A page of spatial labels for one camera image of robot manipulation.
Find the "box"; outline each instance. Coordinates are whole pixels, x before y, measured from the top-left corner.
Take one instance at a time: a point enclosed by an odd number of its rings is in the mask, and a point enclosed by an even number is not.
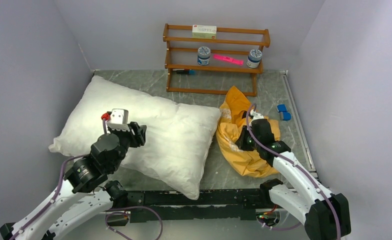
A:
[[[216,39],[217,38],[217,27],[216,26],[204,26],[204,25],[193,25],[191,31],[192,37],[195,39]]]

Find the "blue and white canister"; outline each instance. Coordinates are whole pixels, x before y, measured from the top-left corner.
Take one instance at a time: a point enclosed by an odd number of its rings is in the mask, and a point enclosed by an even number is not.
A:
[[[197,50],[197,63],[205,66],[209,64],[209,59],[211,57],[211,50],[207,46],[201,46]]]
[[[247,56],[247,62],[246,65],[249,68],[255,69],[260,65],[262,59],[262,51],[258,49],[252,49],[249,52],[249,55]]]

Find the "back wall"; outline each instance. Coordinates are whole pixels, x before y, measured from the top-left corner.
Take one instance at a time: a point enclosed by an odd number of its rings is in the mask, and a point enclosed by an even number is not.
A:
[[[269,29],[266,69],[287,70],[324,0],[56,0],[92,69],[163,69],[165,23]]]

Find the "white wall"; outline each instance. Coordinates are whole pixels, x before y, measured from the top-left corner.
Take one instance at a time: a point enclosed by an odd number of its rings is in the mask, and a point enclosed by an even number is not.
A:
[[[324,0],[55,0],[93,69],[163,69],[165,23],[269,29],[264,67],[286,70]]]
[[[48,146],[91,75],[54,1],[0,1],[0,227],[56,186],[63,157]]]
[[[326,0],[289,70],[319,177],[349,240],[392,239],[392,0]]]

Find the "wooden shelf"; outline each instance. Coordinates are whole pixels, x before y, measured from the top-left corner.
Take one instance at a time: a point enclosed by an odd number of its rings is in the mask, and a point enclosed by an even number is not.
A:
[[[235,45],[253,45],[258,46],[259,50],[263,50],[264,47],[270,46],[270,33],[268,29],[243,29],[243,28],[226,28],[217,27],[217,33],[232,33],[232,34],[251,34],[261,35],[261,41],[252,40],[234,40],[234,39],[208,39],[208,38],[192,38],[182,36],[170,36],[169,30],[180,30],[187,33],[192,33],[193,26],[188,25],[169,25],[165,24],[163,30],[163,41],[166,42],[166,56],[165,56],[165,68],[168,69],[168,79],[166,84],[167,92],[182,92],[182,93],[203,93],[203,94],[221,94],[225,95],[227,91],[223,90],[211,90],[211,89],[194,89],[194,88],[178,88],[170,87],[172,71],[173,69],[192,69],[198,71],[217,71],[217,72],[232,72],[232,73],[248,73],[252,79],[252,92],[244,92],[246,96],[257,95],[257,74],[261,74],[264,70],[262,60],[257,68],[250,68],[246,66],[248,59],[248,51],[235,51],[235,50],[219,50],[211,49],[212,54],[227,55],[229,57],[243,60],[242,66],[223,62],[214,59],[213,57],[209,60],[209,65],[199,65],[197,63],[197,48],[186,48],[186,47],[171,47],[171,42],[196,42],[196,43],[211,43],[211,44],[235,44]]]

